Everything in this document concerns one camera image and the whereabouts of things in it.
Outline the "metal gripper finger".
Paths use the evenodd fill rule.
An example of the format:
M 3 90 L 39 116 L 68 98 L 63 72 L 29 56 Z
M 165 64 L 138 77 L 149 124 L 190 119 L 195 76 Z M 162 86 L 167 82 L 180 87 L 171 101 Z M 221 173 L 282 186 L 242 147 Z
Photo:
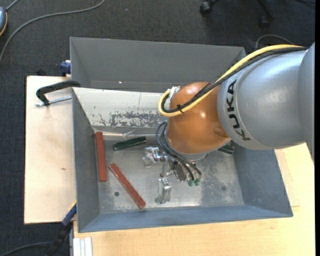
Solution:
M 145 147 L 144 157 L 142 158 L 144 166 L 150 167 L 155 162 L 165 162 L 168 156 L 165 153 L 160 154 L 160 149 L 158 147 Z
M 167 178 L 161 177 L 158 180 L 158 196 L 155 198 L 155 202 L 158 205 L 164 204 L 171 200 L 172 184 Z

